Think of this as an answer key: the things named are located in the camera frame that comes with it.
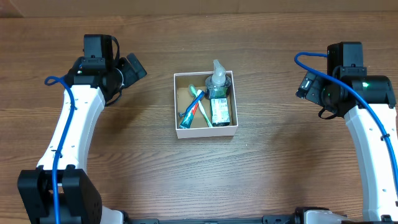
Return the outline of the red green toothpaste tube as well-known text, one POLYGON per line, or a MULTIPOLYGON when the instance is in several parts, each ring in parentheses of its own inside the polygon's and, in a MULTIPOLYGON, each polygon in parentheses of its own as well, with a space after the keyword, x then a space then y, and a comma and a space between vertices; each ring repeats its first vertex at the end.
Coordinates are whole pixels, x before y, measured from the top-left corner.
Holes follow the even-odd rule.
POLYGON ((184 118, 182 119, 182 122, 181 122, 180 125, 179 125, 179 128, 180 128, 180 129, 190 129, 197 108, 198 108, 198 103, 196 103, 196 104, 191 108, 191 110, 184 116, 184 118))

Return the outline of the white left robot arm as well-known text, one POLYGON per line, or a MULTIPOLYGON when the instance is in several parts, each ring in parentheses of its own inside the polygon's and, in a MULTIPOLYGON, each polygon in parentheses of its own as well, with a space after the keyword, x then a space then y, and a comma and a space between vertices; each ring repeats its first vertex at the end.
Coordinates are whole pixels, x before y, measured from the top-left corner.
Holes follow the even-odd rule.
POLYGON ((121 57, 112 35, 86 34, 83 56, 47 86, 64 87, 62 112, 50 144, 35 169, 22 170, 17 188, 31 223, 131 223, 122 210, 107 208, 87 174, 96 122, 124 89, 144 78, 146 70, 130 53, 121 57))

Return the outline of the green white toothbrush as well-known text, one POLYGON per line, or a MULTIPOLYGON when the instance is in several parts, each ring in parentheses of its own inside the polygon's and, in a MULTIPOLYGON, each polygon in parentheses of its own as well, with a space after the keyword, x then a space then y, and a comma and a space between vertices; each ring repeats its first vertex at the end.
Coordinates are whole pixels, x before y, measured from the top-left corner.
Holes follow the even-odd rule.
POLYGON ((197 105, 198 105, 198 107, 199 107, 199 109, 200 109, 200 111, 201 111, 201 113, 202 113, 204 119, 206 120, 206 123, 207 123, 208 127, 209 127, 209 128, 212 128, 213 125, 212 125, 212 123, 211 123, 209 117, 207 116, 207 113, 206 113, 206 111, 205 111, 205 108, 204 108, 203 104, 201 103, 201 101, 202 101, 202 99, 203 99, 203 97, 204 97, 204 95, 205 95, 205 92, 204 92, 203 90, 201 90, 201 89, 198 89, 198 90, 197 90, 197 89, 195 88, 195 86, 192 85, 192 84, 190 84, 190 85, 188 86, 188 89, 190 90, 190 94, 191 94, 192 96, 194 96, 195 98, 201 95, 201 99, 197 102, 197 105))

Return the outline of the green white soap packet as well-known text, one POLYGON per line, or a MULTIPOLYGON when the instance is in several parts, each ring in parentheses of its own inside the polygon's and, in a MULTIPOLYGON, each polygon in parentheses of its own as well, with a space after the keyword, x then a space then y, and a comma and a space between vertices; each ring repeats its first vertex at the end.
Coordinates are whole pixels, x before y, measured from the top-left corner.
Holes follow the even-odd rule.
POLYGON ((227 98, 213 98, 211 104, 211 121, 213 126, 228 126, 230 124, 227 98))

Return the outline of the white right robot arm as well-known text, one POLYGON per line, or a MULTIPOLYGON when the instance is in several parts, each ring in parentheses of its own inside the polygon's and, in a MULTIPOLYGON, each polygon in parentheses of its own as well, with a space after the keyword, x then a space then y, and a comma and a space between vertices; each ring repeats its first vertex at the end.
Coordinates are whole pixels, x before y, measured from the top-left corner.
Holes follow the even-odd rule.
POLYGON ((390 79, 368 75, 360 42, 327 47, 327 72, 306 70, 297 97, 321 106, 319 117, 343 118, 354 142, 363 188, 363 223, 397 223, 397 100, 390 79))

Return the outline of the clear soap pump bottle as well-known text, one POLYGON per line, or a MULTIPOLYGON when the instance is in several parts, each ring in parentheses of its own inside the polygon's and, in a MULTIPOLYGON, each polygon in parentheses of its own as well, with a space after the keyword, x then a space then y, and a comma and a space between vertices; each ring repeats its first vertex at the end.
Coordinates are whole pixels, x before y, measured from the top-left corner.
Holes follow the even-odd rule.
POLYGON ((227 98, 229 88, 232 84, 231 78, 227 76, 226 70, 219 60, 213 61, 213 74, 205 80, 205 96, 210 99, 227 98))

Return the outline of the blue disposable razor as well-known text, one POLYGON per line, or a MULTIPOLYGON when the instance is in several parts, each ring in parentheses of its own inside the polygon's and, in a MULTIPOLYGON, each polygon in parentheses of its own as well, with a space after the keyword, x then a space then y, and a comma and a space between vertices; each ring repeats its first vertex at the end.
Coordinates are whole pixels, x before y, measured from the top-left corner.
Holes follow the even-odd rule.
POLYGON ((187 113, 189 113, 192 108, 202 100, 202 98, 204 97, 205 93, 202 90, 199 90, 199 94, 197 95, 197 97, 191 102, 191 104, 186 108, 184 113, 179 113, 178 116, 179 117, 184 117, 187 113))

